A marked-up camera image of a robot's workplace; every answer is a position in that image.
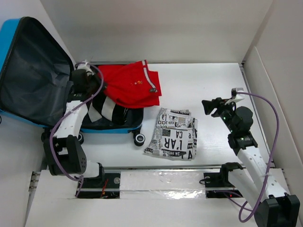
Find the red polo shirt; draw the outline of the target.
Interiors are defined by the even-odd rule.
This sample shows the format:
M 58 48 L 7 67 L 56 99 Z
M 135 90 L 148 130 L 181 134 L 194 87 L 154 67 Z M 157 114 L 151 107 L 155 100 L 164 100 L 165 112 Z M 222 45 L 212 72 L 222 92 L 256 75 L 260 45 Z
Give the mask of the red polo shirt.
M 104 94 L 116 104 L 131 108 L 160 105 L 159 74 L 148 68 L 146 60 L 127 65 L 99 65 L 107 88 Z

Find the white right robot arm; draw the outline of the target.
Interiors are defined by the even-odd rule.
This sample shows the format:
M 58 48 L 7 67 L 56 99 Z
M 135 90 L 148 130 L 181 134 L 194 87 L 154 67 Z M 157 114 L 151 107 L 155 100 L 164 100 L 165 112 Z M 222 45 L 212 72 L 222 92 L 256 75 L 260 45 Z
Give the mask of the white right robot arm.
M 290 195 L 269 172 L 270 162 L 262 158 L 250 128 L 253 112 L 244 106 L 237 107 L 233 99 L 203 100 L 206 115 L 219 117 L 229 130 L 228 143 L 242 162 L 221 166 L 219 182 L 234 186 L 252 208 L 248 218 L 254 218 L 259 227 L 295 227 L 300 201 Z

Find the blue hard-shell suitcase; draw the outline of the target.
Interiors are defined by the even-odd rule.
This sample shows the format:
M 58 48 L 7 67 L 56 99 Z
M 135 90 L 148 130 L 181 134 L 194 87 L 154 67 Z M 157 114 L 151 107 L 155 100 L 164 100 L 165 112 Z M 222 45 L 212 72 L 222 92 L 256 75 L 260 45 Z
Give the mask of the blue hard-shell suitcase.
M 41 140 L 63 117 L 75 64 L 48 30 L 33 17 L 6 20 L 0 29 L 0 109 L 42 126 Z M 84 117 L 79 133 L 132 133 L 141 146 L 143 109 L 128 109 L 126 122 Z

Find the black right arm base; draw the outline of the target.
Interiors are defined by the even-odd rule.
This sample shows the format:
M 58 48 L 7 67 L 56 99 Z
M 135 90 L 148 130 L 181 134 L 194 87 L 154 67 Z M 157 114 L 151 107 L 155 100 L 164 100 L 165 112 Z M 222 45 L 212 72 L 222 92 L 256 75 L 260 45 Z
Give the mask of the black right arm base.
M 226 183 L 219 172 L 204 173 L 199 183 L 205 186 L 207 199 L 242 198 L 242 194 L 232 184 Z

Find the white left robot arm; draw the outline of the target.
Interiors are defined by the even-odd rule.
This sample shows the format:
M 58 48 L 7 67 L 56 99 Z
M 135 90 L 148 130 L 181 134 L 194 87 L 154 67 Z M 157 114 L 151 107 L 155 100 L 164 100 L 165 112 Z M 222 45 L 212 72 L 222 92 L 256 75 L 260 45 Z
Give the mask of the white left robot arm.
M 86 155 L 79 141 L 79 133 L 92 99 L 101 91 L 99 76 L 88 67 L 71 73 L 72 86 L 67 96 L 63 117 L 44 139 L 44 151 L 51 175 L 64 175 L 77 182 L 83 181 Z

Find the newspaper print garment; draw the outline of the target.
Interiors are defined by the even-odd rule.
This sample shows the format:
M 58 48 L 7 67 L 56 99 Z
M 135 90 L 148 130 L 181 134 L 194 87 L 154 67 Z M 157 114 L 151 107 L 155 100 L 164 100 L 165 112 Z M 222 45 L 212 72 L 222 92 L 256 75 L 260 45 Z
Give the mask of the newspaper print garment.
M 198 120 L 189 110 L 161 108 L 146 155 L 170 160 L 191 161 L 197 152 Z

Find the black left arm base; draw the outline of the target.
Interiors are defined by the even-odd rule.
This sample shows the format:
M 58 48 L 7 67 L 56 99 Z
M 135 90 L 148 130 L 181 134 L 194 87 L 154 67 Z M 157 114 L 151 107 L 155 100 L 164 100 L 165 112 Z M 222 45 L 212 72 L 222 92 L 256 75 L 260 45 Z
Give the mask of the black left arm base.
M 85 178 L 79 199 L 119 199 L 120 173 L 105 173 L 104 178 Z

